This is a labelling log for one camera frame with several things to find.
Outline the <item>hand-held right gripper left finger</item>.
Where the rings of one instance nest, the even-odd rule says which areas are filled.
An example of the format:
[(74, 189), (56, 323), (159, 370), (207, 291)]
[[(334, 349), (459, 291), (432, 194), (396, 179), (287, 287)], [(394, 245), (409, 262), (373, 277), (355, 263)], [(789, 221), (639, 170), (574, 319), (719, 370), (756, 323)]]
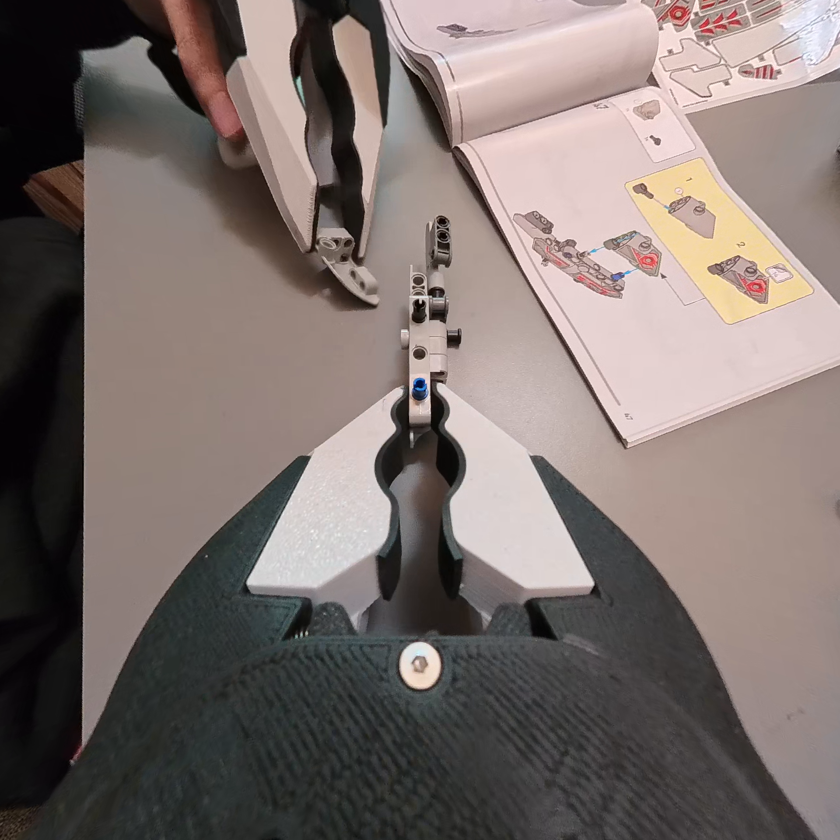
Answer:
[(402, 536), (391, 484), (403, 471), (406, 389), (397, 387), (315, 448), (246, 585), (255, 595), (335, 603), (363, 632), (389, 601)]

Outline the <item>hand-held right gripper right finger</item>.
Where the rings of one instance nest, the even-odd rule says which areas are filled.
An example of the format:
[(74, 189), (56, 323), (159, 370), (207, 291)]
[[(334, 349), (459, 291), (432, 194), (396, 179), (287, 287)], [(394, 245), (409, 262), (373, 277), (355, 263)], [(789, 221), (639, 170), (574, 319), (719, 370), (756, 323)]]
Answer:
[(594, 579), (530, 455), (446, 385), (434, 390), (444, 592), (487, 628), (498, 607), (588, 596)]

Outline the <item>wooden post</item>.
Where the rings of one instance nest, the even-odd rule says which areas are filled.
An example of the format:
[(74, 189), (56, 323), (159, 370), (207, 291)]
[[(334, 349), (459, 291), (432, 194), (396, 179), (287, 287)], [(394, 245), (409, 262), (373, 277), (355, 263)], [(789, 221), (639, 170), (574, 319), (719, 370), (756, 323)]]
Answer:
[(85, 165), (83, 160), (33, 175), (24, 185), (28, 197), (43, 214), (80, 234), (85, 223)]

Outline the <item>grey desk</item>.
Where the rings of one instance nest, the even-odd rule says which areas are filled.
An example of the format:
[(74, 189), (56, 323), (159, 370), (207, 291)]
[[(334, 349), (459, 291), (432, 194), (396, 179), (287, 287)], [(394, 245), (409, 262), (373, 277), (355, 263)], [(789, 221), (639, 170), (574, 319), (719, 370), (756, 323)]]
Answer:
[(838, 369), (625, 449), (396, 55), (377, 309), (303, 258), (261, 175), (218, 159), (142, 42), (85, 62), (83, 739), (184, 565), (403, 380), (407, 271), (442, 213), (454, 391), (646, 553), (780, 787), (838, 838)]

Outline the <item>person's black clothing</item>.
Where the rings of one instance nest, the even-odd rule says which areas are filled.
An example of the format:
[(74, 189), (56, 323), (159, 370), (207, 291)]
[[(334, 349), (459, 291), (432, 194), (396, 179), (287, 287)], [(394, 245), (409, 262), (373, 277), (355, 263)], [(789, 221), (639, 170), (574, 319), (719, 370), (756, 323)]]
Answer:
[(81, 740), (83, 246), (1, 223), (1, 805), (43, 802)]

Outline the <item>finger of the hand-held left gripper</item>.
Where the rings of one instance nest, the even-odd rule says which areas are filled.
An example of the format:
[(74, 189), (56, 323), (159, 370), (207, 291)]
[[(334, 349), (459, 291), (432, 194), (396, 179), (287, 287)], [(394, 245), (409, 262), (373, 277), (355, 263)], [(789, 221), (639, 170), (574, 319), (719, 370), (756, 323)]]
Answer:
[(337, 2), (332, 45), (339, 80), (332, 110), (332, 159), (343, 225), (363, 258), (387, 124), (391, 56), (379, 1)]
[(229, 95), (299, 248), (321, 211), (358, 253), (358, 21), (345, 2), (226, 2)]

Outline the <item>grey and black toy brick assembly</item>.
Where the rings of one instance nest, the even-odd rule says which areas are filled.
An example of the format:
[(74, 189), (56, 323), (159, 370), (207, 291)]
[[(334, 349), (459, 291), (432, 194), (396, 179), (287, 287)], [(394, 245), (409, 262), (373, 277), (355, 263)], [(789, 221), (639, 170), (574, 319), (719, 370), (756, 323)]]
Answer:
[(453, 258), (453, 236), (447, 216), (426, 225), (425, 268), (409, 271), (407, 327), (401, 345), (407, 352), (407, 435), (410, 447), (432, 429), (434, 388), (448, 379), (448, 351), (458, 348), (460, 329), (450, 329), (445, 270)]

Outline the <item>open instruction booklet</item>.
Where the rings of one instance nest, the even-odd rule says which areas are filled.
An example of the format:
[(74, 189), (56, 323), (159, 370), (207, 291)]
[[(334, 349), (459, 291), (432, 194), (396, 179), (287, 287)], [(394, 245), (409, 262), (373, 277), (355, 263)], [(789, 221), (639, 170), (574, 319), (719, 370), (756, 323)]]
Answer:
[(652, 75), (644, 2), (383, 2), (627, 447), (838, 367), (838, 303)]

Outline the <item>curved light grey brick piece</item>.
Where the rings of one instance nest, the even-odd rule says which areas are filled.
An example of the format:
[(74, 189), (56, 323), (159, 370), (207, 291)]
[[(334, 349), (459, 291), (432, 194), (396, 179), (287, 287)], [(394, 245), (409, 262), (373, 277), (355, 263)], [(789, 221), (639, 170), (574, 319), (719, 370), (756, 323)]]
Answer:
[(320, 227), (315, 250), (340, 285), (366, 305), (380, 303), (379, 284), (372, 273), (354, 258), (355, 240), (342, 227)]

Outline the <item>sticker sheet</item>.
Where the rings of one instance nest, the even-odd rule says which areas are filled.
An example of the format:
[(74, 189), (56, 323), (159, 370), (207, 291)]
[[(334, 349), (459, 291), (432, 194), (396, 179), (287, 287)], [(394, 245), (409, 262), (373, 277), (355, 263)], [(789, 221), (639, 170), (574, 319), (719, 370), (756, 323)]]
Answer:
[(644, 1), (652, 75), (683, 112), (795, 88), (839, 68), (838, 1)]

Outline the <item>person's left hand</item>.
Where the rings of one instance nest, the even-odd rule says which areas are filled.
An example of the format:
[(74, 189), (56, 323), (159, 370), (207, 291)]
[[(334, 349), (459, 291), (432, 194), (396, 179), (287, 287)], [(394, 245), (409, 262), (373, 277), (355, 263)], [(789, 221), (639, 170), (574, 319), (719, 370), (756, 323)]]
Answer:
[(217, 136), (233, 144), (245, 129), (229, 95), (208, 2), (161, 1), (186, 81)]

